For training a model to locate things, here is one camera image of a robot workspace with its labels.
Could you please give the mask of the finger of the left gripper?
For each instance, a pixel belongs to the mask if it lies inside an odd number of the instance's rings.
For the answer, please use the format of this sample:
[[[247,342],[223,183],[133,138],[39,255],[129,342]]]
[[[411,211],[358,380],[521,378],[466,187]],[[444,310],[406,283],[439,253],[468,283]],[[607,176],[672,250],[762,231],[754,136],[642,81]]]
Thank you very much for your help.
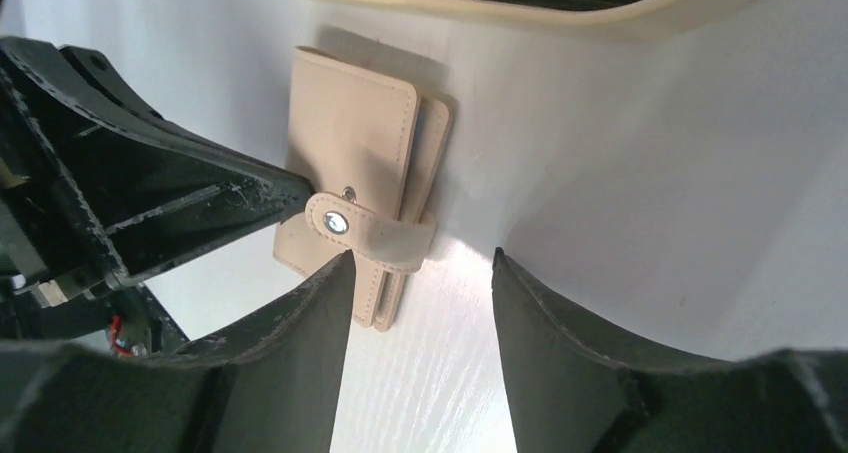
[[[130,87],[101,52],[65,45],[59,48],[59,53],[91,87],[133,116],[174,135],[205,145],[215,145],[211,140],[166,120]]]
[[[94,244],[109,278],[132,286],[304,210],[303,176],[143,121],[91,87],[39,40],[1,40],[1,94],[51,155],[75,123],[95,124],[126,149],[126,217]]]

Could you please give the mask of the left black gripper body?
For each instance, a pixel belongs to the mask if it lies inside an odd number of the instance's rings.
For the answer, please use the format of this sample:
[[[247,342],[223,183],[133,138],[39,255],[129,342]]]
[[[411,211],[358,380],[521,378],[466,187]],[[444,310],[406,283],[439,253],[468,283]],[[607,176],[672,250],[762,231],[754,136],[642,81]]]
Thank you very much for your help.
[[[95,242],[126,217],[126,149],[73,125],[51,155],[1,94],[1,330],[4,338],[77,338],[126,315]]]

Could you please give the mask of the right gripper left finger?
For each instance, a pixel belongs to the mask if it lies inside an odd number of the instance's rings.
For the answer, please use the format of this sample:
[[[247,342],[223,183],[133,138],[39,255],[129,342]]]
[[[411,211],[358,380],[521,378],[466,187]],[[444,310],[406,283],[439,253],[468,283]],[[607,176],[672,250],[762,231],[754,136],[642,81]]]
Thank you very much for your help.
[[[289,293],[169,354],[1,345],[5,452],[326,452],[355,283],[341,253]]]

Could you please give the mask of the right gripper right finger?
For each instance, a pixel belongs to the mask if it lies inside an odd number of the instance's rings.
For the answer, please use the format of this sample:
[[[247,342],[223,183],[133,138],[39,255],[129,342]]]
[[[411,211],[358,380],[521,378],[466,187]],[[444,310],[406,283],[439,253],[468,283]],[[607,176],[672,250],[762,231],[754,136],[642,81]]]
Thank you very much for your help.
[[[847,355],[737,361],[637,335],[553,291],[502,249],[492,300],[521,452],[843,452]]]

